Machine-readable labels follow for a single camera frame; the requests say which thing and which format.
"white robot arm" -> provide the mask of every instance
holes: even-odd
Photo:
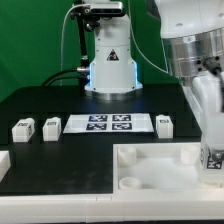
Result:
[[[169,73],[180,79],[202,131],[201,179],[224,183],[224,0],[155,2]]]
[[[95,59],[90,64],[86,95],[105,100],[120,100],[138,94],[137,64],[131,58],[130,20],[121,2],[85,0],[90,4],[86,16],[99,15],[95,27]]]

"white plastic holder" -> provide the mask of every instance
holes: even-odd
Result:
[[[21,119],[12,129],[13,142],[28,142],[35,132],[32,118]]]
[[[58,141],[61,134],[61,119],[58,117],[47,119],[43,127],[44,141]]]
[[[173,138],[173,123],[169,116],[156,117],[156,131],[159,138]]]
[[[0,182],[11,166],[8,151],[0,151]]]

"printed marker sheet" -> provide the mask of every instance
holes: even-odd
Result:
[[[149,114],[71,115],[64,133],[153,132]]]

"green screen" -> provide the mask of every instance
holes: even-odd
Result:
[[[64,16],[72,0],[0,1],[0,100],[18,88],[39,86],[60,71],[61,33]],[[123,3],[128,12],[127,0]],[[147,15],[145,0],[130,0],[132,26],[143,54],[165,69],[160,22]],[[94,58],[93,33],[86,33],[90,59]],[[80,65],[76,21],[66,24],[63,69]],[[149,65],[132,42],[132,57],[138,63],[139,80],[144,83],[173,83],[175,78]],[[77,85],[64,81],[62,85]]]

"white 3d-printed part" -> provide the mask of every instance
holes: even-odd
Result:
[[[156,117],[156,131],[159,138],[173,138],[173,123],[169,116]]]
[[[12,129],[13,142],[28,142],[35,132],[32,118],[21,119]]]
[[[47,119],[43,127],[44,141],[58,141],[61,134],[61,119],[58,117]]]
[[[11,164],[8,151],[0,151],[0,182],[9,170]]]

